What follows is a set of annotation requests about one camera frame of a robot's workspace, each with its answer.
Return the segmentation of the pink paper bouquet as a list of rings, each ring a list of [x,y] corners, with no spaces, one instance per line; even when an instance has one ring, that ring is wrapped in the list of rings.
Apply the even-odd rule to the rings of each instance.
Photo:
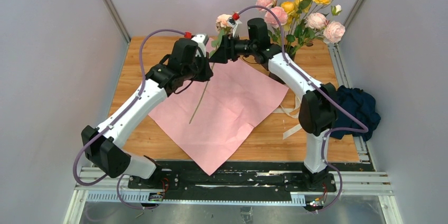
[[[149,117],[207,174],[214,173],[289,88],[242,60],[215,64],[208,82],[170,95]]]

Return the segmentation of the light pink rose stem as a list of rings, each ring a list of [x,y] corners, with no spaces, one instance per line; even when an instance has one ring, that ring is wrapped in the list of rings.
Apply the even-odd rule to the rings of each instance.
[[[313,44],[314,40],[321,40],[326,44],[337,44],[342,40],[346,28],[342,23],[332,19],[342,12],[341,5],[330,7],[331,19],[323,13],[313,12],[296,24],[293,33],[296,44],[291,49],[293,54],[301,47]]]

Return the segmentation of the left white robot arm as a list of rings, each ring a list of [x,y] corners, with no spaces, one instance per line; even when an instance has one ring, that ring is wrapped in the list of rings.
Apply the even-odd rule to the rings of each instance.
[[[184,82],[208,81],[213,73],[209,66],[206,34],[184,33],[170,54],[143,72],[137,90],[109,118],[96,127],[87,125],[81,132],[82,152],[105,176],[140,177],[148,188],[157,188],[162,175],[149,157],[123,150],[134,129],[157,105],[171,94],[184,91]]]

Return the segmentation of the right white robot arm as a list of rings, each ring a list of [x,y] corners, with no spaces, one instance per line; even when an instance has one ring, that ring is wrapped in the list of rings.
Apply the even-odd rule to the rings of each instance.
[[[219,44],[211,56],[211,62],[227,63],[252,55],[256,63],[280,78],[301,99],[298,121],[307,137],[301,179],[305,189],[315,191],[329,176],[325,162],[325,148],[328,145],[325,135],[337,119],[337,111],[332,104],[336,94],[335,86],[311,78],[285,53],[284,47],[273,44],[262,18],[253,18],[247,22],[249,38],[246,40],[239,38],[241,21],[237,17],[230,16],[226,21],[232,33],[218,39]]]

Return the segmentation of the black cylindrical vase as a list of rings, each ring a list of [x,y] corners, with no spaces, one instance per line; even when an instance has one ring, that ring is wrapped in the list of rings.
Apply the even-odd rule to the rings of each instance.
[[[291,58],[279,50],[268,60],[269,76],[281,84],[298,85],[297,72],[291,66]]]

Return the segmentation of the yellow rose stem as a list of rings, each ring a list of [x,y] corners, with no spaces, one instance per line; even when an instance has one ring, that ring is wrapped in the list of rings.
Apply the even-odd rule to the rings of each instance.
[[[281,8],[287,14],[283,25],[286,52],[294,55],[301,47],[311,45],[314,40],[326,44],[339,43],[345,32],[345,26],[334,20],[342,12],[341,5],[334,0],[293,0],[283,2]]]

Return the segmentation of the pale pink rose stem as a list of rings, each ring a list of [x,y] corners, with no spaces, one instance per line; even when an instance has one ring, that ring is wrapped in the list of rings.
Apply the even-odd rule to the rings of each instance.
[[[214,53],[217,51],[219,45],[221,44],[221,38],[225,34],[231,34],[233,32],[232,27],[231,27],[231,25],[229,23],[229,19],[230,18],[231,18],[231,15],[229,15],[229,14],[221,14],[221,15],[219,15],[217,17],[217,19],[216,19],[216,29],[217,29],[217,32],[218,32],[218,36],[217,36],[217,39],[212,41],[212,43],[211,43],[211,47],[213,48],[213,50],[209,54],[210,57],[212,57],[214,55]],[[205,86],[203,88],[201,97],[200,97],[200,99],[199,99],[199,101],[198,101],[198,103],[197,103],[197,105],[196,105],[196,107],[194,109],[194,112],[193,112],[193,114],[192,114],[188,124],[191,124],[193,122],[193,119],[194,119],[196,113],[198,112],[199,107],[200,107],[200,105],[201,105],[201,103],[203,101],[203,98],[204,98],[205,94],[206,94],[206,90],[207,90],[208,85],[209,85],[209,81],[207,81],[207,83],[205,84]]]

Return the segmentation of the cream printed ribbon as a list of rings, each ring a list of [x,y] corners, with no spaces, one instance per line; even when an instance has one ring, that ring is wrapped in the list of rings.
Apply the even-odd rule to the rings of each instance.
[[[296,125],[294,125],[293,127],[291,127],[290,129],[286,130],[283,133],[283,140],[289,138],[290,136],[294,135],[295,133],[297,133],[302,129],[302,126],[298,121],[298,112],[300,107],[301,107],[301,101],[299,100],[298,96],[295,96],[294,108],[284,108],[282,105],[279,105],[279,107],[272,112],[273,114],[285,114],[288,117],[295,119],[297,121]]]

